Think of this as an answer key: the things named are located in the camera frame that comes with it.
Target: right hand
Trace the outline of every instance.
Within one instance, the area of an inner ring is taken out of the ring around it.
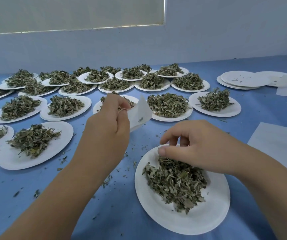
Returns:
[[[180,137],[180,147],[176,146]],[[244,158],[252,147],[205,120],[182,121],[161,137],[158,153],[215,173],[234,175],[245,167]]]

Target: forearm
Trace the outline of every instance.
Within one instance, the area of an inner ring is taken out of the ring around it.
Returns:
[[[247,164],[237,178],[254,196],[276,237],[287,240],[287,168],[272,157],[246,146]]]
[[[38,199],[0,237],[5,239],[70,239],[85,206],[106,177],[89,158],[90,148],[79,148],[71,162]]]

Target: blue tablecloth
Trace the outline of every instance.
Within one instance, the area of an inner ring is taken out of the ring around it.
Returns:
[[[225,87],[218,84],[216,78],[227,71],[280,71],[287,73],[287,56],[186,63],[180,64],[180,66],[189,69],[190,72],[199,73],[201,78],[210,83],[210,89],[216,87],[223,89]],[[6,75],[0,75],[0,82],[6,77]],[[177,91],[172,87],[160,93],[165,92],[177,93],[186,98],[191,94]],[[58,92],[44,98],[50,102],[50,98],[54,94],[58,94]],[[16,95],[13,93],[0,99],[0,108]],[[67,120],[73,126],[74,133],[77,133],[63,150],[67,151],[65,156],[67,156],[68,162],[71,160],[84,130],[85,125],[83,124],[86,123],[88,117],[92,116],[93,106],[105,94],[95,89],[85,95],[92,100],[91,109],[78,117]],[[133,88],[123,95],[137,98],[143,95],[147,98],[149,93]],[[276,88],[266,86],[255,90],[231,89],[230,96],[241,104],[242,111],[235,117],[227,118],[227,122],[222,122],[219,120],[220,118],[207,116],[196,110],[193,111],[189,119],[205,119],[222,130],[230,132],[230,135],[244,143],[248,142],[261,121],[287,127],[287,97],[277,96]],[[14,128],[15,132],[18,132],[22,128],[29,128],[32,124],[42,122],[45,121],[37,114],[9,125]],[[73,240],[275,239],[268,222],[249,191],[238,179],[229,175],[226,177],[231,193],[230,209],[225,220],[211,232],[196,236],[173,233],[158,225],[146,214],[135,192],[133,161],[138,162],[148,150],[158,145],[159,138],[156,137],[156,134],[162,135],[166,129],[174,124],[173,122],[160,122],[151,119],[146,125],[130,134],[130,143],[127,149],[128,157],[122,159],[117,167],[120,172],[114,170],[111,174],[113,181],[106,188],[100,187],[95,194],[96,198],[92,199],[86,206],[72,235]],[[0,234],[34,201],[35,191],[39,189],[42,192],[47,187],[58,174],[57,168],[67,164],[67,162],[60,164],[59,159],[62,157],[60,153],[41,165],[18,171],[8,171],[0,167]],[[20,191],[18,196],[13,197],[18,190]]]

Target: white paper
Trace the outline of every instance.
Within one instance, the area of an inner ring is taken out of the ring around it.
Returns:
[[[268,154],[287,168],[287,127],[260,122],[248,145]]]
[[[128,119],[130,122],[130,130],[134,127],[142,125],[151,119],[153,115],[147,101],[143,96],[140,97],[139,102],[128,110]]]

